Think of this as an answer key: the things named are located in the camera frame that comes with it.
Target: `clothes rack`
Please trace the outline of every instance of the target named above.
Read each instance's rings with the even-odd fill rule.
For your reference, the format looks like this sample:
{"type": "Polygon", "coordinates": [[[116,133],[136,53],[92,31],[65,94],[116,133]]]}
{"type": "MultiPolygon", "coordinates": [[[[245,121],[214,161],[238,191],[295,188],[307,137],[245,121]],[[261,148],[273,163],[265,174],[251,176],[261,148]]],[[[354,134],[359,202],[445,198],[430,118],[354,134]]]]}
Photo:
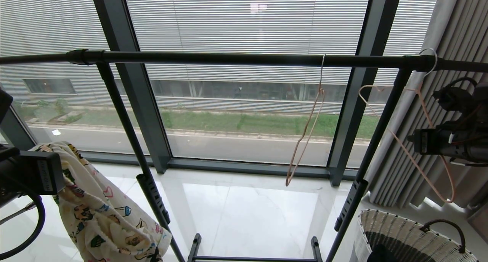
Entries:
{"type": "MultiPolygon", "coordinates": [[[[165,63],[165,64],[250,64],[264,66],[314,66],[320,67],[322,55],[253,55],[253,54],[227,54],[227,53],[166,53],[166,52],[120,52],[105,50],[72,50],[68,53],[51,55],[27,55],[0,57],[0,64],[30,64],[30,63],[51,63],[51,62],[70,62],[72,64],[92,65],[95,64],[110,94],[110,98],[119,115],[122,126],[129,138],[129,142],[136,154],[136,158],[142,169],[142,174],[137,175],[137,181],[141,186],[148,203],[151,206],[156,218],[161,226],[169,229],[169,214],[162,202],[162,198],[157,191],[154,177],[152,176],[144,153],[141,149],[134,127],[129,120],[129,115],[124,106],[124,102],[117,89],[114,75],[109,63],[165,63]]],[[[391,94],[387,100],[383,114],[378,121],[378,125],[371,137],[368,149],[354,180],[351,190],[347,196],[345,204],[337,218],[334,229],[338,232],[331,247],[326,262],[332,262],[339,245],[344,238],[345,232],[356,212],[359,202],[363,197],[368,182],[364,180],[364,175],[368,169],[373,155],[378,147],[380,140],[385,132],[396,104],[401,96],[408,78],[413,71],[427,72],[431,69],[449,71],[470,71],[488,72],[488,64],[472,63],[463,61],[444,60],[431,55],[411,55],[411,56],[335,56],[326,55],[324,57],[324,67],[350,67],[350,68],[390,68],[399,69],[392,87],[391,94]]],[[[311,239],[313,259],[286,259],[286,258],[261,258],[261,257],[214,257],[199,256],[198,248],[202,237],[196,234],[193,239],[192,247],[188,256],[188,262],[195,260],[222,260],[222,261],[252,261],[252,262],[322,262],[319,249],[319,242],[314,236],[311,239]]],[[[178,248],[174,238],[171,240],[171,248],[179,262],[185,259],[178,248]]]]}

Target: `white patterned garment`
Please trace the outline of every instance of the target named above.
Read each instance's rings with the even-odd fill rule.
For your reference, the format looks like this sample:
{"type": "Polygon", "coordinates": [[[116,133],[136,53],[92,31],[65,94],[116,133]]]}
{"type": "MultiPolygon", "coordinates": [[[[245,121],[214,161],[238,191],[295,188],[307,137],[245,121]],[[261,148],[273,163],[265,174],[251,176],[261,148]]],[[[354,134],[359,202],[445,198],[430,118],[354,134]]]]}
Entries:
{"type": "Polygon", "coordinates": [[[31,151],[61,157],[66,184],[54,200],[64,227],[86,262],[157,262],[171,234],[160,227],[68,142],[31,151]]]}

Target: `basket handle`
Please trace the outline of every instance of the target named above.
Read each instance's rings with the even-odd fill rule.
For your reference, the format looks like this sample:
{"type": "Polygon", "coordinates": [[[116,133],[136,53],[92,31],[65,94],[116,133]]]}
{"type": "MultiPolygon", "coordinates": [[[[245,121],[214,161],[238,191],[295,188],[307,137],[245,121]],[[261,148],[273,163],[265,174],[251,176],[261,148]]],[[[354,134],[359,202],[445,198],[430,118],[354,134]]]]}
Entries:
{"type": "Polygon", "coordinates": [[[454,228],[456,228],[458,230],[459,236],[461,238],[461,246],[459,247],[459,253],[465,253],[466,252],[466,239],[464,238],[464,233],[462,233],[461,228],[456,223],[451,222],[449,220],[445,220],[445,219],[434,219],[432,221],[425,223],[422,227],[420,227],[420,230],[422,232],[427,232],[430,229],[430,225],[432,225],[434,223],[440,223],[440,222],[447,223],[447,224],[453,226],[454,228]]]}

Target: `sheer white curtain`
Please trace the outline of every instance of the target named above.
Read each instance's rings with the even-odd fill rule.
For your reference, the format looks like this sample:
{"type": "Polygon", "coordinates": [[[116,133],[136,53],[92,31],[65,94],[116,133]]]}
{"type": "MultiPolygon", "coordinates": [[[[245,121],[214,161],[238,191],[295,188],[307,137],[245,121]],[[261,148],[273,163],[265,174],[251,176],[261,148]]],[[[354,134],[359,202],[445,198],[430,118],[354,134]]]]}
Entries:
{"type": "MultiPolygon", "coordinates": [[[[423,48],[433,48],[439,57],[450,60],[486,62],[488,38],[488,0],[438,0],[423,48]]],[[[417,88],[425,73],[413,73],[408,88],[417,88]]],[[[481,73],[438,71],[427,76],[422,85],[427,109],[434,125],[457,118],[455,113],[447,113],[432,99],[432,92],[450,81],[471,76],[477,81],[488,81],[481,73]]],[[[413,153],[413,144],[407,142],[415,128],[427,128],[418,98],[413,92],[405,91],[389,127],[397,132],[404,145],[413,153]]],[[[437,156],[414,155],[427,176],[435,182],[444,197],[450,197],[450,184],[441,160],[437,156]]],[[[488,182],[488,172],[480,168],[453,166],[457,197],[455,203],[461,207],[472,201],[481,200],[480,190],[488,182]]],[[[370,181],[370,201],[383,206],[404,207],[409,203],[419,205],[426,196],[439,204],[442,201],[432,192],[421,174],[401,150],[391,134],[386,133],[382,144],[366,175],[370,181]]]]}

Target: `rack base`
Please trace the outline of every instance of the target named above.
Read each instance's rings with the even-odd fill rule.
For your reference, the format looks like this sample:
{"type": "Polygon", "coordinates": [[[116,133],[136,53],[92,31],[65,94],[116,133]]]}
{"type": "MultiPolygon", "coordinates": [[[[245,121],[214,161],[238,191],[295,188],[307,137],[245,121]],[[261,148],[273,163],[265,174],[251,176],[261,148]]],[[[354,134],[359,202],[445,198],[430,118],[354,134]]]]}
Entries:
{"type": "Polygon", "coordinates": [[[188,262],[195,262],[196,260],[212,260],[212,261],[252,261],[252,262],[322,262],[320,255],[319,241],[314,236],[310,240],[312,244],[312,252],[314,259],[301,258],[261,258],[261,257],[230,257],[230,256],[199,256],[198,248],[202,242],[202,236],[197,233],[191,245],[190,254],[188,255],[188,262]]]}

